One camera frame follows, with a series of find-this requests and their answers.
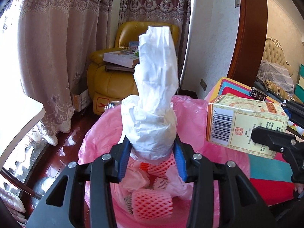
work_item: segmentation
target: black small box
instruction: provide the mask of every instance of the black small box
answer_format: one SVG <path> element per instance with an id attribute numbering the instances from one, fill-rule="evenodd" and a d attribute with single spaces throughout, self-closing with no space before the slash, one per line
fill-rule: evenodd
<path id="1" fill-rule="evenodd" d="M 265 101 L 267 95 L 263 93 L 261 90 L 256 89 L 255 87 L 251 87 L 251 90 L 249 92 L 250 97 L 256 99 L 256 100 L 261 100 Z"/>

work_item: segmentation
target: barcode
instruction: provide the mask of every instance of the barcode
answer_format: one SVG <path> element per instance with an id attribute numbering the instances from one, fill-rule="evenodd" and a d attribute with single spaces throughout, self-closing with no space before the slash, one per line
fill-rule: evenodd
<path id="1" fill-rule="evenodd" d="M 213 113 L 211 139 L 212 142 L 228 145 L 233 116 Z"/>

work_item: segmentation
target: dark red floor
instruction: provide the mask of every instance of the dark red floor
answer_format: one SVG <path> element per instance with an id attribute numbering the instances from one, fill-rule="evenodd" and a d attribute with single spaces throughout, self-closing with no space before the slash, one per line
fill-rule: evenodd
<path id="1" fill-rule="evenodd" d="M 76 113 L 72 117 L 72 126 L 69 133 L 58 133 L 58 145 L 49 146 L 39 163 L 35 167 L 27 185 L 33 188 L 34 184 L 42 177 L 57 177 L 65 166 L 71 161 L 78 161 L 78 151 L 82 140 L 88 130 L 98 120 L 99 116 L 93 113 L 92 106 L 87 107 L 83 116 Z M 22 195 L 22 202 L 29 216 L 33 211 L 30 196 Z M 85 226 L 90 227 L 89 208 L 85 203 Z"/>

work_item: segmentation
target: tufted headboard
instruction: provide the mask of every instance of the tufted headboard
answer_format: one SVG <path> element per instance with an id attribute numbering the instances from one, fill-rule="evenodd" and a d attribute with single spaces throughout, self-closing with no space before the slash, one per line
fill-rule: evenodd
<path id="1" fill-rule="evenodd" d="M 290 76 L 292 76 L 293 68 L 285 60 L 283 49 L 278 40 L 266 38 L 262 59 L 286 67 Z"/>

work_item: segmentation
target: armchair seat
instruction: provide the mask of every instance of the armchair seat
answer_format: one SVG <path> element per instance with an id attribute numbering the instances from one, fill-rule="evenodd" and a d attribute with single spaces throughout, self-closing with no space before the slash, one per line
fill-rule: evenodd
<path id="1" fill-rule="evenodd" d="M 138 95 L 133 73 L 115 70 L 106 72 L 107 62 L 104 62 L 103 54 L 127 49 L 129 42 L 138 41 L 139 35 L 145 33 L 148 26 L 169 26 L 174 44 L 177 44 L 178 26 L 161 22 L 129 21 L 118 28 L 114 48 L 98 50 L 89 55 L 92 62 L 88 68 L 87 82 L 95 114 L 101 115 L 104 112 L 104 107 L 111 101 L 121 101 L 132 94 Z"/>

